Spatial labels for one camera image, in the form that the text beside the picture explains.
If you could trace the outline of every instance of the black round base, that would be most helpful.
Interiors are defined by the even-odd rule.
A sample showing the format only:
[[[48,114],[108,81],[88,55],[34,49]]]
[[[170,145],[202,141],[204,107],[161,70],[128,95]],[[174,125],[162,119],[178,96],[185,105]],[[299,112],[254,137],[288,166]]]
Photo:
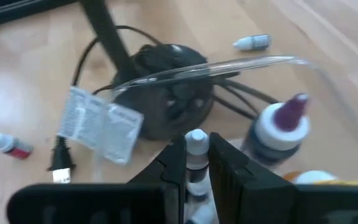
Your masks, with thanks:
[[[182,58],[186,66],[207,62],[200,53],[189,47],[175,45],[175,48],[180,50],[176,50],[174,56],[179,60]],[[159,70],[160,68],[156,65],[164,64],[161,67],[167,67],[167,59],[151,58],[152,54],[142,49],[132,56],[139,73],[146,76],[164,71],[164,69]],[[125,74],[118,73],[112,84],[116,86],[122,84],[120,77],[123,75]],[[208,79],[183,80],[172,84],[130,88],[121,94],[115,103],[132,108],[144,115],[140,137],[168,140],[177,134],[185,134],[200,126],[211,111],[212,94],[213,85]]]

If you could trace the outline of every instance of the wooden floor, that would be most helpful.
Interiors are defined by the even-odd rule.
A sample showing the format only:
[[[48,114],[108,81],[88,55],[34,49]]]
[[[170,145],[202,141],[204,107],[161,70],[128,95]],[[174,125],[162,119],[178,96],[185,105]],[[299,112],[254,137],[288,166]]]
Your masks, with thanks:
[[[193,47],[211,62],[276,54],[307,58],[329,73],[356,108],[358,117],[358,1],[111,0],[109,7],[118,24],[141,28],[162,42]],[[232,48],[232,43],[240,37],[263,33],[273,38],[267,52],[241,53]],[[147,42],[129,31],[123,31],[122,35],[132,53]],[[53,136],[78,57],[93,37],[78,4],[0,26],[0,132],[13,134],[35,146],[26,161],[0,154],[0,223],[7,222],[5,206],[13,192],[25,185],[51,181],[45,170]],[[109,82],[113,74],[114,68],[98,46],[86,63],[81,86],[94,90]],[[273,85],[269,82],[277,84],[280,80],[276,76],[263,84],[269,86]],[[225,113],[232,118],[233,125],[238,123],[235,114]],[[205,126],[208,131],[224,132],[227,138],[240,137],[230,133],[233,128],[227,123],[218,124],[209,121]],[[345,178],[358,179],[358,144],[352,138],[349,140],[348,135],[352,133],[333,129],[336,124],[328,117],[320,123],[312,120],[312,125],[316,134],[305,146],[309,154],[293,167],[326,169]],[[355,123],[349,123],[338,127],[354,126]],[[335,138],[323,138],[333,133],[337,133]],[[79,164],[74,180],[90,181],[91,152],[78,144],[71,146],[74,160]],[[128,181],[150,162],[162,144],[148,146],[152,149],[146,150],[144,144],[136,152],[132,165],[106,167],[109,181]]]

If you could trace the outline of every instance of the white bottle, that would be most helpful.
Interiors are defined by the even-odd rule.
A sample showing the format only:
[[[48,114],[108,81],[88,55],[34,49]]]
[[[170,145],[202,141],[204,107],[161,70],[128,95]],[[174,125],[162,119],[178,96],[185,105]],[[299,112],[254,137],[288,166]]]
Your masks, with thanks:
[[[271,42],[272,38],[268,34],[252,35],[237,40],[233,47],[238,50],[265,50]]]
[[[212,224],[216,216],[212,190],[209,191],[208,199],[208,203],[203,203],[185,224]]]
[[[311,170],[300,174],[293,180],[294,184],[313,184],[316,182],[324,182],[330,180],[338,180],[338,178],[329,172],[323,170]]]
[[[199,182],[205,178],[208,169],[209,136],[201,129],[195,129],[185,135],[188,178],[190,182]]]
[[[205,178],[202,181],[197,183],[189,182],[186,188],[196,201],[203,201],[208,196],[208,192],[212,189],[211,180],[209,179],[209,169],[207,169]]]
[[[27,158],[33,147],[8,134],[0,133],[0,152],[18,159]]]

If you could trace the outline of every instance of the black cable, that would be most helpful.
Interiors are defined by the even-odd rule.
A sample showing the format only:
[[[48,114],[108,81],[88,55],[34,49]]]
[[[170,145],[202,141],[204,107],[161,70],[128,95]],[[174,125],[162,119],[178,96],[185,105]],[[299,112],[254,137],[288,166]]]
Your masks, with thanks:
[[[213,99],[214,99],[216,102],[222,104],[222,105],[225,106],[227,109],[230,109],[230,110],[232,110],[232,111],[238,113],[239,115],[244,116],[244,117],[246,117],[246,118],[248,118],[248,119],[251,119],[251,120],[254,120],[254,119],[255,119],[255,116],[254,116],[254,115],[252,115],[252,114],[250,114],[250,113],[244,111],[243,109],[240,109],[240,108],[234,106],[233,104],[227,102],[226,100],[224,100],[224,99],[222,99],[222,98],[220,98],[220,97],[218,97],[218,96],[216,96],[216,95],[212,95],[212,97],[213,97]]]
[[[224,85],[224,86],[231,86],[233,88],[236,88],[240,91],[243,91],[245,93],[248,93],[260,100],[263,100],[267,103],[270,103],[270,104],[274,104],[274,103],[278,103],[279,101],[276,100],[275,98],[269,96],[269,95],[266,95],[265,93],[262,93],[254,88],[251,88],[249,86],[246,86],[246,85],[243,85],[241,83],[238,83],[238,82],[234,82],[232,80],[223,80],[223,79],[220,79],[220,78],[217,78],[217,79],[214,79],[214,83],[217,83],[217,84],[221,84],[221,85]]]
[[[52,164],[48,168],[49,171],[65,169],[65,168],[75,168],[75,164],[73,163],[70,155],[70,148],[67,147],[67,142],[64,137],[57,136],[55,140],[55,147],[53,149]]]
[[[131,27],[131,26],[126,26],[126,25],[119,25],[116,26],[116,29],[127,29],[127,30],[132,30],[138,34],[141,34],[143,36],[145,36],[146,38],[148,38],[151,42],[155,43],[156,45],[163,45],[163,43],[159,40],[157,40],[155,37],[153,37],[152,35],[138,29],[135,27]],[[79,79],[80,79],[80,74],[83,68],[83,65],[85,63],[85,59],[87,58],[88,54],[91,52],[92,48],[98,43],[98,39],[94,38],[89,44],[88,46],[86,46],[86,48],[84,49],[80,60],[77,63],[75,72],[74,72],[74,76],[73,76],[73,80],[71,81],[71,85],[72,86],[77,86]]]
[[[80,74],[82,71],[82,66],[84,65],[85,59],[88,56],[88,54],[90,53],[90,51],[92,50],[92,48],[96,45],[96,43],[98,43],[98,39],[94,38],[89,44],[88,46],[86,46],[84,52],[81,55],[80,60],[77,63],[77,67],[75,68],[75,72],[74,72],[74,76],[73,76],[73,80],[71,81],[71,85],[72,86],[77,86],[78,85],[78,80],[80,79]]]
[[[95,90],[94,92],[92,92],[92,95],[97,95],[99,92],[103,91],[103,90],[112,90],[114,88],[114,86],[112,84],[110,85],[106,85],[102,88],[98,88],[97,90]]]
[[[247,99],[245,99],[240,93],[238,93],[236,90],[233,90],[231,87],[225,86],[225,85],[220,85],[218,84],[220,87],[222,87],[223,89],[225,89],[226,91],[228,91],[229,93],[233,94],[234,96],[236,96],[238,99],[240,99],[243,103],[245,103],[253,112],[255,112],[255,114],[259,114],[259,110]]]

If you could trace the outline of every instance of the bottle cap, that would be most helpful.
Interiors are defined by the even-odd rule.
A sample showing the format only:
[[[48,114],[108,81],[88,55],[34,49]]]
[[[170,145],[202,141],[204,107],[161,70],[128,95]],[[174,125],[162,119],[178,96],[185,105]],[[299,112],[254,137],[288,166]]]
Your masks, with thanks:
[[[185,135],[186,149],[192,155],[202,155],[209,149],[208,135],[201,129],[194,129]]]
[[[14,146],[14,138],[8,134],[0,134],[0,151],[7,152]]]
[[[191,217],[194,224],[210,224],[215,217],[215,207],[210,204],[202,204]]]
[[[282,131],[294,131],[305,114],[308,99],[306,93],[300,93],[285,102],[274,114],[273,121],[276,127]]]

